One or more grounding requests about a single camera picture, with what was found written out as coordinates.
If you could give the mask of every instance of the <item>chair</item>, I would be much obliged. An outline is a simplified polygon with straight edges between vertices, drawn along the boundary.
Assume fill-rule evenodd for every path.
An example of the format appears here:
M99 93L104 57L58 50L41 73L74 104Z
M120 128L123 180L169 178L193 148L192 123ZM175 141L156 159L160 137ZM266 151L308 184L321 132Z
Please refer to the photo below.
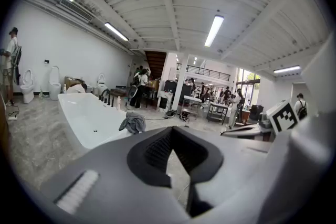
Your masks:
M264 110L264 107L262 105L255 105L253 104L250 109L250 119L254 121L258 121L259 114Z

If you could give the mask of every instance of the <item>window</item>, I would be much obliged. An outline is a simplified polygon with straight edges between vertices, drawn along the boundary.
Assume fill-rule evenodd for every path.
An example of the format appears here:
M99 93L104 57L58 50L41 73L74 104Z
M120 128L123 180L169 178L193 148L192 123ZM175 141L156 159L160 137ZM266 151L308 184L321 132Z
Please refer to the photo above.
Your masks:
M239 68L238 82L236 83L237 89L241 89L242 95L245 98L246 105L257 104L260 88L260 76L250 71Z

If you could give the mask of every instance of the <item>white bathtub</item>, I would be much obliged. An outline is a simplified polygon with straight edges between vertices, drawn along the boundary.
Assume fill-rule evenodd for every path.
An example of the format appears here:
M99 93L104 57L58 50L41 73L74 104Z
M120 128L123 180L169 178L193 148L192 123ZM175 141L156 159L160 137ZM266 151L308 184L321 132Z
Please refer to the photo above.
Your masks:
M119 132L126 112L107 106L92 93L59 94L58 110L67 138L80 155L106 142L132 135L126 129Z

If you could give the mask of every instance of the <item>ceiling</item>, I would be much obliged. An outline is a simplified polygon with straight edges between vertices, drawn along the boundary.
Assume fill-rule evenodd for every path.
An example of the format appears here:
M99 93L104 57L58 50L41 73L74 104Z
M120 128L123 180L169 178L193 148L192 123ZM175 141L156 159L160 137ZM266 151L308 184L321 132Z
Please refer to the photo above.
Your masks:
M90 26L132 52L177 51L197 56L196 66L213 59L269 78L279 67L308 63L304 59L317 53L331 27L321 0L75 1L94 14ZM224 22L211 47L204 47L215 15ZM110 33L105 22L129 42Z

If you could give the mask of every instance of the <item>white toilet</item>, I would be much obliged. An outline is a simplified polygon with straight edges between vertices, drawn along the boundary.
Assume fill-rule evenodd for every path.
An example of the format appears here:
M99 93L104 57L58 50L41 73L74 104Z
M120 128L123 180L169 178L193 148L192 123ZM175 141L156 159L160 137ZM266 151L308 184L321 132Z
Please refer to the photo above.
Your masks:
M61 93L61 83L59 81L59 69L53 66L49 76L49 96L50 99L57 101L57 95Z
M23 93L23 102L28 104L34 98L34 80L31 69L25 71L23 75L23 85L20 86Z
M102 92L107 89L107 86L105 85L105 75L103 73L100 73L98 76L97 87L99 95L101 95Z

